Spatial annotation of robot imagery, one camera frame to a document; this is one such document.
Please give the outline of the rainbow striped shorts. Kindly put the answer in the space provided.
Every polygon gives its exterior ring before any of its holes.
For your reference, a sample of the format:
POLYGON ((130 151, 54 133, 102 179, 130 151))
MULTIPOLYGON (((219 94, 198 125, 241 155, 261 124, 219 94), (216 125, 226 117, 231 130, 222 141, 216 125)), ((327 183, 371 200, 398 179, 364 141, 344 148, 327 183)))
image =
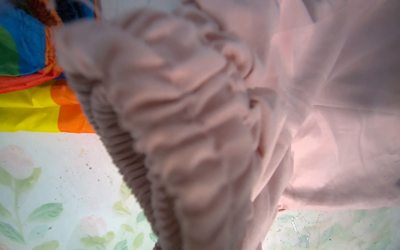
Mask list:
POLYGON ((1 131, 93 133, 63 70, 53 33, 98 19, 99 1, 1 1, 1 131))

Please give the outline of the pink shorts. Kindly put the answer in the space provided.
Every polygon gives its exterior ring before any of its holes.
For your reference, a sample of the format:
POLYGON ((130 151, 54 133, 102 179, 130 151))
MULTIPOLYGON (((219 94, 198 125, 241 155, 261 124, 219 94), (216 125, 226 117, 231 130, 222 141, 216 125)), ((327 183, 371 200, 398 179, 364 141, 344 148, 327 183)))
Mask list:
POLYGON ((54 43, 157 250, 259 250, 281 210, 400 204, 399 1, 188 1, 54 43))

